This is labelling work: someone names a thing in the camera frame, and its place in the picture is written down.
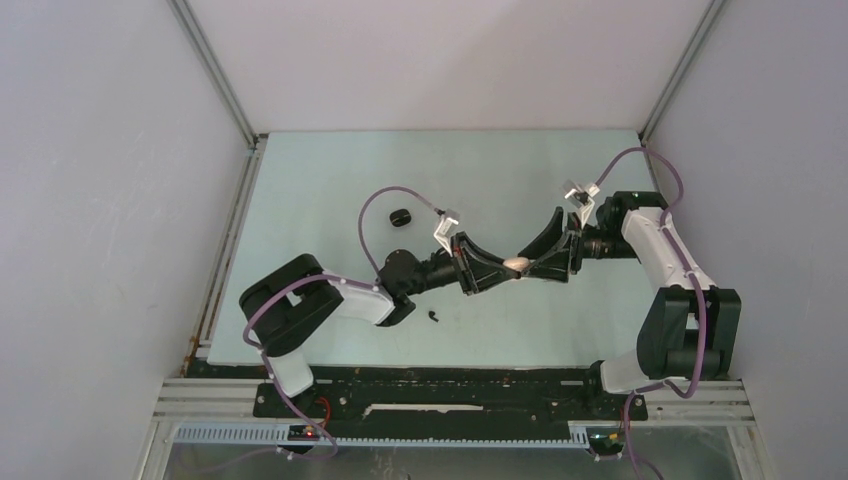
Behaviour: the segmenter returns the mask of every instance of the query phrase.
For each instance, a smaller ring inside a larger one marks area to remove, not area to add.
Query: black round object
[[[400,228],[404,225],[409,225],[409,222],[412,221],[412,215],[409,213],[409,210],[401,208],[389,214],[389,221],[392,222],[392,226]]]

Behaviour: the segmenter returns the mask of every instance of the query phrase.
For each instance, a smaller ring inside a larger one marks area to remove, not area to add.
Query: table surface
[[[340,275],[371,281],[356,220],[365,199],[387,185],[419,191],[459,212],[481,248],[513,256],[562,205],[567,179],[597,179],[632,131],[418,131],[274,133],[268,139],[241,231],[208,361],[254,365],[242,342],[241,293],[301,253]],[[643,157],[619,162],[599,196],[653,190]],[[407,208],[401,229],[388,220]],[[365,237],[382,265],[404,248],[419,259],[438,248],[436,216],[398,192],[375,200]],[[653,292],[636,260],[587,260],[568,284],[524,279],[466,297],[456,284],[412,297],[418,308],[399,325],[328,319],[304,344],[313,365],[564,367],[633,349]],[[434,310],[439,322],[427,317]]]

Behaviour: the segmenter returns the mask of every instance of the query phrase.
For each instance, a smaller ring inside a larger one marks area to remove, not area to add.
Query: white wall
[[[0,478],[127,478],[245,146],[164,0],[2,2],[0,105]]]
[[[643,126],[709,0],[196,0],[253,127]]]
[[[660,126],[779,477],[848,478],[848,3],[729,2]]]

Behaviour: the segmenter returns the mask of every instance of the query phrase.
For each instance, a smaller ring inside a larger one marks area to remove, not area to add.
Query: robotic arm
[[[557,207],[545,229],[513,258],[483,250],[465,232],[448,237],[458,216],[440,211],[434,237],[441,248],[424,260],[407,250],[391,252],[379,270],[377,285],[337,277],[312,255],[303,254],[250,287],[239,303],[247,318],[255,321],[253,331],[283,391],[294,396],[312,385],[300,346],[331,315],[393,326],[415,310],[410,297],[428,290],[458,283],[466,295],[475,295],[520,278],[567,283],[586,258],[638,258],[656,292],[636,349],[596,362],[589,371],[590,388],[598,393],[624,393],[668,377],[691,378],[699,357],[698,330],[691,326],[698,322],[706,322],[707,329],[701,379],[726,374],[739,320],[739,297],[734,290],[716,287],[695,264],[674,229],[662,195],[616,192],[598,208],[598,223],[592,226],[587,222],[598,187],[569,183],[566,190],[565,198],[578,211],[566,216]],[[692,274],[706,301],[705,319],[695,319],[698,305]],[[303,282],[307,278],[323,279]],[[298,302],[286,296],[270,302],[296,282],[304,283],[292,290]],[[260,309],[264,313],[254,319]]]

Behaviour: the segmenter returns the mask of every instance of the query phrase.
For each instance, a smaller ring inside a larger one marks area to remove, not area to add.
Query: white table
[[[208,361],[254,365],[242,342],[241,293],[301,253],[364,281],[356,219],[387,185],[411,187],[461,215],[481,248],[509,257],[563,205],[566,179],[594,181],[632,131],[275,133],[269,138],[227,282]],[[643,158],[622,160],[597,197],[652,190]],[[391,227],[388,214],[412,212]],[[419,259],[438,248],[436,216],[412,197],[387,193],[368,211],[365,236],[377,262],[405,248]],[[456,284],[411,297],[418,308],[399,325],[325,322],[304,345],[313,365],[564,367],[634,348],[653,292],[636,260],[586,260],[568,284],[526,279],[466,297]],[[434,310],[439,322],[427,317]]]

